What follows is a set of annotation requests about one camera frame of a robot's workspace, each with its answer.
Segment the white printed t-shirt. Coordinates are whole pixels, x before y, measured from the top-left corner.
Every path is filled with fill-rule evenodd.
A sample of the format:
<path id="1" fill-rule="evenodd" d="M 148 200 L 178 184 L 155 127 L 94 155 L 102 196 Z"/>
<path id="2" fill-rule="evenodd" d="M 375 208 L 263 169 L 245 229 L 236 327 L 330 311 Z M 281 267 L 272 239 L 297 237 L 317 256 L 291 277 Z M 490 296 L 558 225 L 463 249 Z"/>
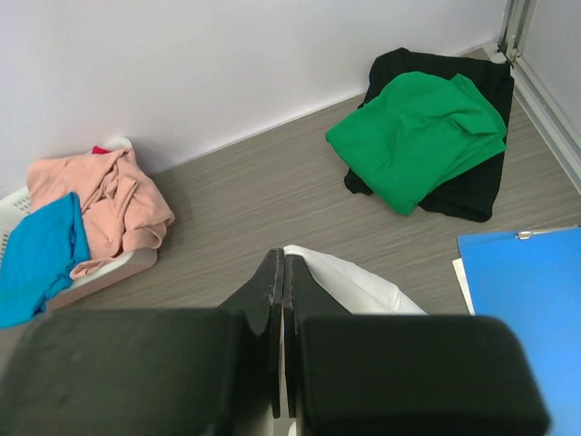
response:
<path id="1" fill-rule="evenodd" d="M 299 256 L 314 281 L 353 314 L 426 315 L 396 284 L 357 264 L 299 245 L 287 245 L 285 255 Z"/>

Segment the green t-shirt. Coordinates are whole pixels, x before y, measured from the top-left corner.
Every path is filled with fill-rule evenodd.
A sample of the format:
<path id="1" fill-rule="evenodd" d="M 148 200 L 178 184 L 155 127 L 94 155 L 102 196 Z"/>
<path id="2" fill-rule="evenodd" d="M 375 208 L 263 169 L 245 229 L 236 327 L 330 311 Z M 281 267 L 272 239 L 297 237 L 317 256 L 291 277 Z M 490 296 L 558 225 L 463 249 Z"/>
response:
<path id="1" fill-rule="evenodd" d="M 326 133 L 340 159 L 396 213 L 505 151 L 507 127 L 462 74 L 398 75 Z"/>

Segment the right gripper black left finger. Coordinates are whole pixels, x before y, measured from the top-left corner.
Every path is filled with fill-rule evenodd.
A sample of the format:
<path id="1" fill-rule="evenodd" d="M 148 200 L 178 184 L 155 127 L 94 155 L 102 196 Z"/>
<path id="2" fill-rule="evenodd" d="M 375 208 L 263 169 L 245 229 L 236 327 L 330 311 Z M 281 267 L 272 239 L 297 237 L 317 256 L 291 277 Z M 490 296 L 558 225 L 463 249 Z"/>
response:
<path id="1" fill-rule="evenodd" d="M 4 435 L 270 435 L 284 254 L 213 308 L 53 312 L 1 374 Z"/>

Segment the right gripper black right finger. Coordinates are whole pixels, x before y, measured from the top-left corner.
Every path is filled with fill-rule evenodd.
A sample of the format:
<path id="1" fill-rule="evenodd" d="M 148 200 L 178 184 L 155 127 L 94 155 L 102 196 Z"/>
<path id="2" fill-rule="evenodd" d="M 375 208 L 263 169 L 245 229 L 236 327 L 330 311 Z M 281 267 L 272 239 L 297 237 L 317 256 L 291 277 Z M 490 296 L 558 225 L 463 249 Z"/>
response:
<path id="1" fill-rule="evenodd" d="M 285 257 L 293 435 L 544 435 L 550 415 L 516 335 L 470 315 L 348 312 Z"/>

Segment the right aluminium frame post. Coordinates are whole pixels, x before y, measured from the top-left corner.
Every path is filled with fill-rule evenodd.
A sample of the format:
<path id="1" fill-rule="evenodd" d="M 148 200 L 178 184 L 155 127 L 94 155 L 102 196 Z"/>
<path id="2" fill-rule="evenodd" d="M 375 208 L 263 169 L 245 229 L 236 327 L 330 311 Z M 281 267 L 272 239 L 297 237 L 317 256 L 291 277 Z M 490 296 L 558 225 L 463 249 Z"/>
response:
<path id="1" fill-rule="evenodd" d="M 580 0 L 508 1 L 497 52 L 517 100 L 580 188 Z"/>

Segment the white plastic laundry basket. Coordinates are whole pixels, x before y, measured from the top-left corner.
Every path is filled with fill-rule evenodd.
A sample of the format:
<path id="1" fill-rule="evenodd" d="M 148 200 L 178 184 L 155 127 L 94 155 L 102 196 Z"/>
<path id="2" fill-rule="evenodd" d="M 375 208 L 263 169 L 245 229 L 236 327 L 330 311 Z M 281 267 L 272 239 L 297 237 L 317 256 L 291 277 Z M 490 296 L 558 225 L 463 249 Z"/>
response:
<path id="1" fill-rule="evenodd" d="M 131 142 L 43 159 L 1 201 L 1 324 L 27 322 L 152 266 L 175 216 Z"/>

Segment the blue folder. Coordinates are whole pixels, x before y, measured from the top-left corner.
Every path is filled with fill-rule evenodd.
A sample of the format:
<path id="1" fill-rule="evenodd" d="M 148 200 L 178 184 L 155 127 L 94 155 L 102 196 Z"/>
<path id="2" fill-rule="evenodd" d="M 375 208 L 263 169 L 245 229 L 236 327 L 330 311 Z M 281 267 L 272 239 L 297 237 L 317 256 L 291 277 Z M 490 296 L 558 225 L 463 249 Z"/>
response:
<path id="1" fill-rule="evenodd" d="M 465 234 L 458 249 L 476 314 L 510 327 L 544 389 L 579 390 L 579 228 Z"/>

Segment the blue t-shirt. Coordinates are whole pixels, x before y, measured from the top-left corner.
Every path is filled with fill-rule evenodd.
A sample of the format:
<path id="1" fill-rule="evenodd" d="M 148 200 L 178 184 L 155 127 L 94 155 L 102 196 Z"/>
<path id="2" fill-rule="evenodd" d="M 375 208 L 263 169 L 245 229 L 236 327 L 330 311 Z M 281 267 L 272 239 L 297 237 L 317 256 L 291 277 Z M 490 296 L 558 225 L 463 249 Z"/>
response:
<path id="1" fill-rule="evenodd" d="M 90 259 L 79 196 L 68 193 L 26 216 L 10 232 L 1 261 L 1 327 L 31 321 L 68 289 Z"/>

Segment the pink t-shirt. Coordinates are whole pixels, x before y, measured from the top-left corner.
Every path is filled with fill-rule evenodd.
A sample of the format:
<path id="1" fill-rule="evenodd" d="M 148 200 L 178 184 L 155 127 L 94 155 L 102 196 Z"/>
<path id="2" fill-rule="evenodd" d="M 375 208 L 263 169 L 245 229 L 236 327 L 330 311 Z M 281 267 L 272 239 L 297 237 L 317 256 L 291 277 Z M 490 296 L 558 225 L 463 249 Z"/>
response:
<path id="1" fill-rule="evenodd" d="M 175 220 L 132 147 L 37 161 L 26 183 L 35 211 L 68 193 L 79 196 L 90 259 L 74 267 L 74 280 L 126 253 L 159 249 Z"/>

